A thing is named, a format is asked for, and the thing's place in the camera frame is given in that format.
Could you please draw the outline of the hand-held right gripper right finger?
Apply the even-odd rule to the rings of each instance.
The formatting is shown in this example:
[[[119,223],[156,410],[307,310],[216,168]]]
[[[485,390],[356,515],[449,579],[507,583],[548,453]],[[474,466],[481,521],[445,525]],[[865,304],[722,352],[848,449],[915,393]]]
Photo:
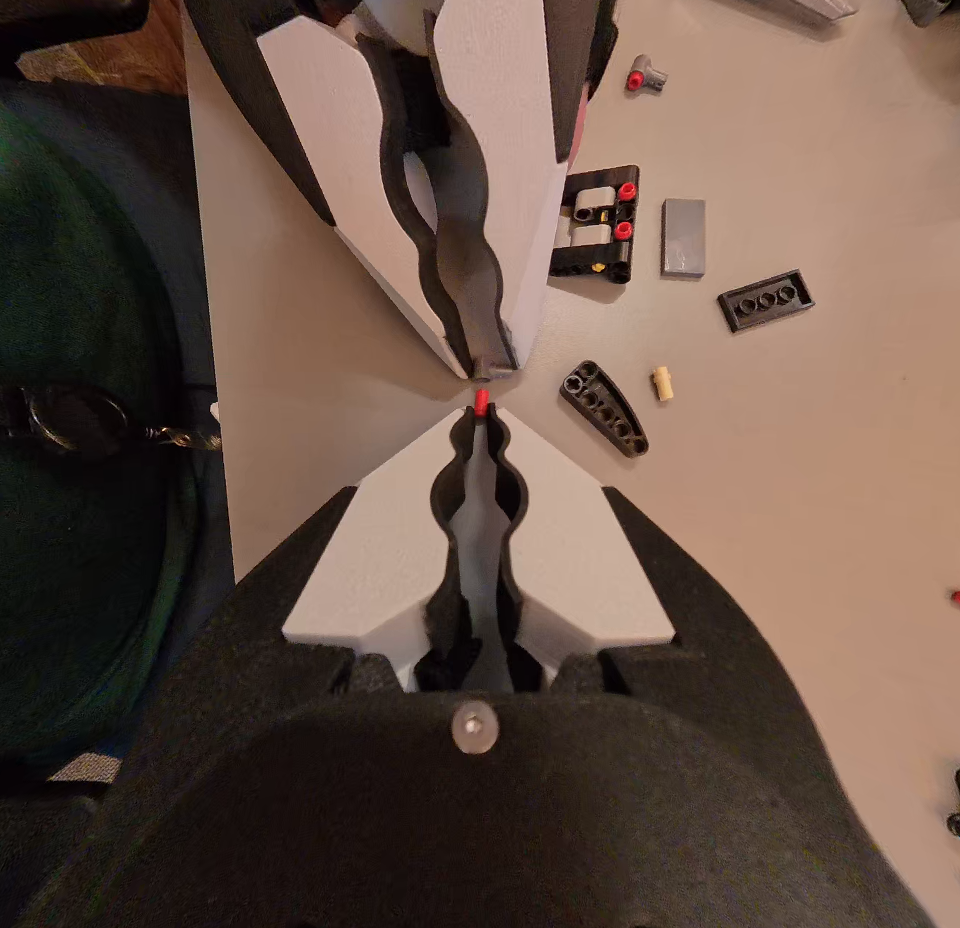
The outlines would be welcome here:
[[[571,656],[669,644],[674,625],[601,483],[541,435],[497,408],[502,460],[519,480],[517,523],[507,538],[520,607],[515,642],[546,684]]]

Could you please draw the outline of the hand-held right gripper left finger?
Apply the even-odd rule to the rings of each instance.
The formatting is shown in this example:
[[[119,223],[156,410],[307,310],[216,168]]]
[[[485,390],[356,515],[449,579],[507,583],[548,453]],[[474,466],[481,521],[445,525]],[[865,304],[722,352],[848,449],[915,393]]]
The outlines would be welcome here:
[[[454,411],[361,480],[283,623],[289,642],[382,656],[406,692],[462,680],[474,631],[451,521],[475,423]]]

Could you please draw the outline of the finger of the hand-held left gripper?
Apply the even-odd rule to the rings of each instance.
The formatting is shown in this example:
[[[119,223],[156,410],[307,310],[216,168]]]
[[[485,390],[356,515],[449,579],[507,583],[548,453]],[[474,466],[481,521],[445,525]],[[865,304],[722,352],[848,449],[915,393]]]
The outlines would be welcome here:
[[[472,356],[526,364],[567,166],[558,163],[544,0],[444,0],[428,50],[450,145],[426,157],[438,270]]]
[[[404,168],[406,106],[389,51],[299,15],[258,46],[334,228],[433,351],[462,379],[473,359],[438,271],[437,237]]]

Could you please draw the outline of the black lego frame assembly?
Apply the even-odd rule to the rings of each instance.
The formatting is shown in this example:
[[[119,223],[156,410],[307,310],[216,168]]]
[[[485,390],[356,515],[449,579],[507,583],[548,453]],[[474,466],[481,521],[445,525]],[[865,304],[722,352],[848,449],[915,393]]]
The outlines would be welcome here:
[[[625,164],[570,174],[562,191],[551,252],[553,278],[632,278],[641,171]]]

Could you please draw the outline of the black curved lego beam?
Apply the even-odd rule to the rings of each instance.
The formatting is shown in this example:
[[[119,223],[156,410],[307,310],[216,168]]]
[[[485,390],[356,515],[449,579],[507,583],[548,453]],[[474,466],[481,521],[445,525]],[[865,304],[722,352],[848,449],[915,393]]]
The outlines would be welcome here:
[[[559,386],[560,396],[627,458],[647,453],[649,441],[628,400],[594,360],[583,360]]]

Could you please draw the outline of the grey flat lego tile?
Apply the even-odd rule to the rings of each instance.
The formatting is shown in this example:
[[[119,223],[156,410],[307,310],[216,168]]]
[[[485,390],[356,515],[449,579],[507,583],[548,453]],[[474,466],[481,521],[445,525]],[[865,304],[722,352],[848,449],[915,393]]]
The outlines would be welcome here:
[[[660,273],[701,278],[706,273],[706,208],[701,199],[665,199],[661,209]]]

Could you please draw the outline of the black lego plate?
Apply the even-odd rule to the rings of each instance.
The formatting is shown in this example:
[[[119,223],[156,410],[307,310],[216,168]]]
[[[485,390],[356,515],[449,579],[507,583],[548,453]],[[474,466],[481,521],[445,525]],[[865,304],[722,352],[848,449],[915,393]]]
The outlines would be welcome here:
[[[728,290],[716,301],[733,334],[780,321],[815,305],[799,270]]]

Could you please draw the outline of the person's green shirt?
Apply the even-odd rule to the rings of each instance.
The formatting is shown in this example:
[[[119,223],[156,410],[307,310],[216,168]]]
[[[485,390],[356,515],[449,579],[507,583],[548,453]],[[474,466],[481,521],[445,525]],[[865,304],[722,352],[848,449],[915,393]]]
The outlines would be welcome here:
[[[2,79],[2,385],[83,385],[213,432],[186,100]],[[221,452],[2,440],[2,778],[122,756],[234,587]]]

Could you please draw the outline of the metal key clip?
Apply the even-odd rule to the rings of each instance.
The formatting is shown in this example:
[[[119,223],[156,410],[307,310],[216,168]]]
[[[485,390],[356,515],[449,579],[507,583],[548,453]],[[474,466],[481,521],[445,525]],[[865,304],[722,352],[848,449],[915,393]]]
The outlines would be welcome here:
[[[148,447],[203,452],[223,448],[217,432],[151,427],[101,389],[54,383],[2,385],[1,434],[4,441],[32,442],[88,462]]]

